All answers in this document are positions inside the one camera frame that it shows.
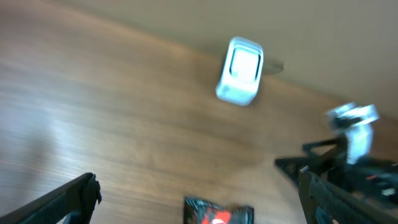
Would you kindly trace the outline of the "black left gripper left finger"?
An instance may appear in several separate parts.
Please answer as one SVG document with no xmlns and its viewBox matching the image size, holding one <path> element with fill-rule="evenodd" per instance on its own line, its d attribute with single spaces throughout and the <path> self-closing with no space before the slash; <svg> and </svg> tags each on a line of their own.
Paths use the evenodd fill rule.
<svg viewBox="0 0 398 224">
<path fill-rule="evenodd" d="M 91 221 L 100 203 L 100 183 L 87 172 L 59 188 L 1 217 L 1 223 L 78 223 Z"/>
</svg>

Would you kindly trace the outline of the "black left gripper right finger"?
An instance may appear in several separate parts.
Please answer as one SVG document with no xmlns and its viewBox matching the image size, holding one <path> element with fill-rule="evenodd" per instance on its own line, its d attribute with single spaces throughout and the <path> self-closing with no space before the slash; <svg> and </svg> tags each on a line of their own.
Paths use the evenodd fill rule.
<svg viewBox="0 0 398 224">
<path fill-rule="evenodd" d="M 299 175 L 299 197 L 307 223 L 397 224 L 397 219 L 361 202 L 312 172 Z"/>
</svg>

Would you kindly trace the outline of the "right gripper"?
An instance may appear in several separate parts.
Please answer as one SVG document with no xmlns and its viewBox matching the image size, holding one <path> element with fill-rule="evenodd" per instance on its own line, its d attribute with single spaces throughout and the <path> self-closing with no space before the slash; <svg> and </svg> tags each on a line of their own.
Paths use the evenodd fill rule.
<svg viewBox="0 0 398 224">
<path fill-rule="evenodd" d="M 314 148 L 335 145 L 337 152 L 318 155 Z M 361 192 L 365 198 L 374 198 L 388 205 L 397 205 L 397 162 L 361 156 L 355 164 L 348 164 L 347 140 L 343 137 L 305 143 L 302 151 L 305 157 L 281 157 L 274 161 L 297 187 L 303 168 L 318 176 L 326 173 L 331 184 L 353 193 Z"/>
</svg>

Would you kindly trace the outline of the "hex wrench set package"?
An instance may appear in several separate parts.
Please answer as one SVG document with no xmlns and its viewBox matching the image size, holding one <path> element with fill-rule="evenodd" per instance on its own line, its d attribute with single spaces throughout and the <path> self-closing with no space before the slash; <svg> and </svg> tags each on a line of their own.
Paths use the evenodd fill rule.
<svg viewBox="0 0 398 224">
<path fill-rule="evenodd" d="M 254 224 L 254 208 L 249 205 L 220 205 L 198 197 L 185 197 L 184 224 Z"/>
</svg>

